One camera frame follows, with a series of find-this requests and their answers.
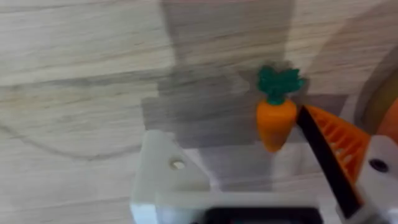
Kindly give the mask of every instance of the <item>screw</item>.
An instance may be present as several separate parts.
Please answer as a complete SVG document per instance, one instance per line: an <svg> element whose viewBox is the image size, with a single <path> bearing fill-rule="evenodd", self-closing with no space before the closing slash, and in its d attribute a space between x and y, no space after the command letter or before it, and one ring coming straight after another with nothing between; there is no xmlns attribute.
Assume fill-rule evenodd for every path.
<svg viewBox="0 0 398 224"><path fill-rule="evenodd" d="M386 173L389 171L388 165L381 159L370 159L369 165L379 172Z"/></svg>

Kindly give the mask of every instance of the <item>wooden table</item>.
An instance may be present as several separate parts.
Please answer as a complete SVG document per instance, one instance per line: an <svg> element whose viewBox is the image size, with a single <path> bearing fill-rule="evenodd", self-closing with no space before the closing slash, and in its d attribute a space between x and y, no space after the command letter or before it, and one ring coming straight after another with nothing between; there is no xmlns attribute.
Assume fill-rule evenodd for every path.
<svg viewBox="0 0 398 224"><path fill-rule="evenodd" d="M161 129L222 189L318 194L338 223L300 133L278 154L258 141L256 70L290 62L306 102L354 121L366 81L397 65L397 14L395 0L0 1L0 222L132 223L141 137Z"/></svg>

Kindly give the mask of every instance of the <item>orange carrot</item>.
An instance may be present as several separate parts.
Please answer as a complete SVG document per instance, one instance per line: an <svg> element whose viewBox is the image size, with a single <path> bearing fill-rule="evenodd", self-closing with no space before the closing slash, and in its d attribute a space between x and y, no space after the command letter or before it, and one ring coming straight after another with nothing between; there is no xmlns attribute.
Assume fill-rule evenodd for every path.
<svg viewBox="0 0 398 224"><path fill-rule="evenodd" d="M295 124L296 105L285 100L281 105L262 101L257 106L257 128L266 149L276 152L285 144Z"/></svg>
<svg viewBox="0 0 398 224"><path fill-rule="evenodd" d="M297 108L285 94L300 89L303 84L298 69L277 72L272 67L261 68L258 88L267 99L257 106L257 128L268 151L276 152L286 142L295 124Z"/></svg>

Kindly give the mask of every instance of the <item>orange gripper pad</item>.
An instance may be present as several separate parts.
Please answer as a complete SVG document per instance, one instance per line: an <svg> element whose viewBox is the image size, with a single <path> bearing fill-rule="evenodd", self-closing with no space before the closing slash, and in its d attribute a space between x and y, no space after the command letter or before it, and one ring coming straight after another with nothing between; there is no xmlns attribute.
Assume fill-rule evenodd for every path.
<svg viewBox="0 0 398 224"><path fill-rule="evenodd" d="M370 135L349 122L320 108L305 105L341 168L355 183L370 141Z"/></svg>

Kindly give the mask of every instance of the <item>screw hole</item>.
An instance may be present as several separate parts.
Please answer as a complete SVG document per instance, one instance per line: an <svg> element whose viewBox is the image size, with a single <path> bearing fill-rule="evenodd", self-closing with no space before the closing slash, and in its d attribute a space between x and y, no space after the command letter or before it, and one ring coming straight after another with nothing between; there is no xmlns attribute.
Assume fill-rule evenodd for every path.
<svg viewBox="0 0 398 224"><path fill-rule="evenodd" d="M386 173L389 171L388 165L381 159L371 159L369 160L369 164L373 169L379 172Z"/></svg>
<svg viewBox="0 0 398 224"><path fill-rule="evenodd" d="M181 159L172 159L170 161L170 168L172 170L180 170L185 168L185 163Z"/></svg>

